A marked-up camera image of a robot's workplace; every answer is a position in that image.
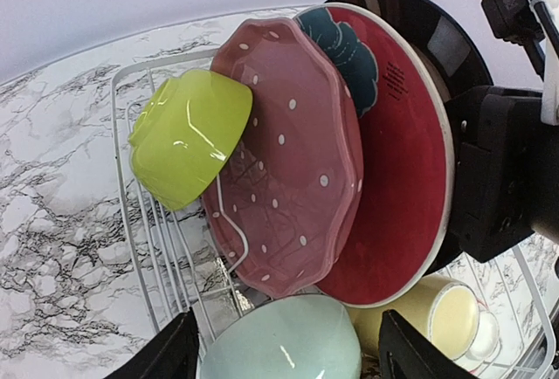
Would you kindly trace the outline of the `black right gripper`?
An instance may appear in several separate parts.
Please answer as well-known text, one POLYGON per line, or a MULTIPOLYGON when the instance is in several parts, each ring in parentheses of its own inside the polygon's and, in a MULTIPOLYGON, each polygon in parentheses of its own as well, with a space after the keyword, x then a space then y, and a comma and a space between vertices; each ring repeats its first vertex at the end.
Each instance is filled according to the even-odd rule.
POLYGON ((456 172, 447 238, 479 262, 539 233, 558 239, 558 128, 542 96, 476 86, 445 104, 456 172))

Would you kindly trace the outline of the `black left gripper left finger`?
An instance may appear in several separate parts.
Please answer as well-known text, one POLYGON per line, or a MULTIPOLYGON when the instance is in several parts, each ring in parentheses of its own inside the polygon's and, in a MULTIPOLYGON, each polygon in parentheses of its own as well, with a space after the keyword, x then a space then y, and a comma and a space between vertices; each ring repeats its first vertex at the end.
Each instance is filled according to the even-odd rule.
POLYGON ((200 337, 194 311, 179 313, 106 379, 195 379, 200 337))

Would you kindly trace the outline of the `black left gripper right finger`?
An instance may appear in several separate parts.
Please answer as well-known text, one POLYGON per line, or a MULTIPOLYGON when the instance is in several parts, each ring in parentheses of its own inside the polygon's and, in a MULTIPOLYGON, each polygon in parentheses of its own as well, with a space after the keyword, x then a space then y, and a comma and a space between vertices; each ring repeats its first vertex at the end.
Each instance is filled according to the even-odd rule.
POLYGON ((425 339, 396 310, 383 312, 379 366, 389 379, 474 379, 425 339))

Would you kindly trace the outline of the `red plate with teal flower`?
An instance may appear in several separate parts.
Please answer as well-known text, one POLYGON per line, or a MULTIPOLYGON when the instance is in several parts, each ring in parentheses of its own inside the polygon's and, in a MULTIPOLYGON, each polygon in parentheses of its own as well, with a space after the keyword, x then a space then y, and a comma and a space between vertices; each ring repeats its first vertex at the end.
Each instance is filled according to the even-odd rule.
POLYGON ((349 87, 362 140, 362 195, 325 294, 379 307, 408 292, 443 244, 455 172, 444 102, 416 49, 391 25, 349 3, 296 16, 349 87))

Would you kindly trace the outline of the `black striped cream plate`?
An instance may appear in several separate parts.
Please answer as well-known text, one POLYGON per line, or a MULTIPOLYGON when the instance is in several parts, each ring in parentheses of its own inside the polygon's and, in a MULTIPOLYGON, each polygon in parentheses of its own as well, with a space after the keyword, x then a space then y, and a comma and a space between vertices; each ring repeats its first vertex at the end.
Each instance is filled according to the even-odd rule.
POLYGON ((381 17, 421 58, 444 102, 493 79, 462 26, 431 0, 328 0, 350 3, 381 17))

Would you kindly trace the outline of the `pink polka dot plate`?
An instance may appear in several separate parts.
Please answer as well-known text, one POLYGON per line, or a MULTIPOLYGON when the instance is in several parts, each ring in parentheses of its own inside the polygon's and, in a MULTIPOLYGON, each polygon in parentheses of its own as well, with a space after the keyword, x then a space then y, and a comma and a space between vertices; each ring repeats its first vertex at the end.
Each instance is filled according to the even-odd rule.
POLYGON ((248 86, 253 105, 204 192, 210 230, 245 284, 282 298, 325 278, 348 239, 363 176, 354 102, 291 18, 245 20, 211 70, 248 86))

